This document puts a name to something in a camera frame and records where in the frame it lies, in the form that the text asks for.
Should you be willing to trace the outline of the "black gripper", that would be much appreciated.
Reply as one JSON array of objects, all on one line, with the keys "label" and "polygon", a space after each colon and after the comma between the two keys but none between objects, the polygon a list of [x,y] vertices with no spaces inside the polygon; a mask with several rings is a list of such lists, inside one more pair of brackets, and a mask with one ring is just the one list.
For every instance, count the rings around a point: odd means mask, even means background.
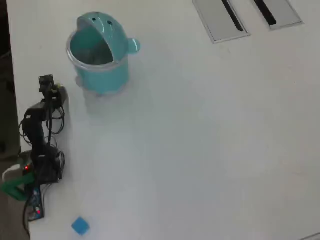
[{"label": "black gripper", "polygon": [[64,86],[58,88],[47,87],[44,90],[44,101],[46,109],[59,109],[67,100],[68,93]]}]

